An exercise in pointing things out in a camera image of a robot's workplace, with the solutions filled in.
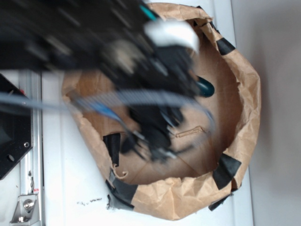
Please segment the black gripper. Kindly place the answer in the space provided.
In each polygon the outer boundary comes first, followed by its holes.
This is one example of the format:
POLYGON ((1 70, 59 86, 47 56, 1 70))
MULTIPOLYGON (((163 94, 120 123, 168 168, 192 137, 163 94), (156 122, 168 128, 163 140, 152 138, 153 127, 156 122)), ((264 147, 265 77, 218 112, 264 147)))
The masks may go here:
POLYGON ((134 105, 129 107, 129 115, 140 125, 140 130, 127 130, 128 137, 123 141, 120 153, 128 154, 133 151, 145 160, 136 148, 142 142, 148 147, 151 161, 166 162, 169 158, 176 158, 193 149, 192 145, 180 151, 171 149, 169 127, 177 127, 184 120, 179 108, 134 105))

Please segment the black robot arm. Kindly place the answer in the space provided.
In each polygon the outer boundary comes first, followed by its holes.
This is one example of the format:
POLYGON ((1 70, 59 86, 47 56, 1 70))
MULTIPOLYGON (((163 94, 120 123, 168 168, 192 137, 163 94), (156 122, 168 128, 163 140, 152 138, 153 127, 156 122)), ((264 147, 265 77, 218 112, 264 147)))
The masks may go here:
POLYGON ((121 151, 147 145, 153 160, 175 151, 170 127, 183 122, 181 108, 194 104, 199 86, 188 50, 199 41, 189 24, 164 20, 142 0, 3 0, 0 3, 2 69, 101 70, 115 91, 90 97, 72 94, 82 111, 124 125, 112 107, 125 105, 139 132, 125 127, 121 151))

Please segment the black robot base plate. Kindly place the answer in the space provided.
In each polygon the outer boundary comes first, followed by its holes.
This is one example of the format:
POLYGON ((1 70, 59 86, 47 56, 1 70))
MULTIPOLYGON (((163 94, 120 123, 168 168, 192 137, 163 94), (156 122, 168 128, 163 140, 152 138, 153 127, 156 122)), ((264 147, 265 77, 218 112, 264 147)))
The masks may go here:
POLYGON ((28 98, 0 76, 0 178, 3 180, 32 147, 32 111, 28 98))

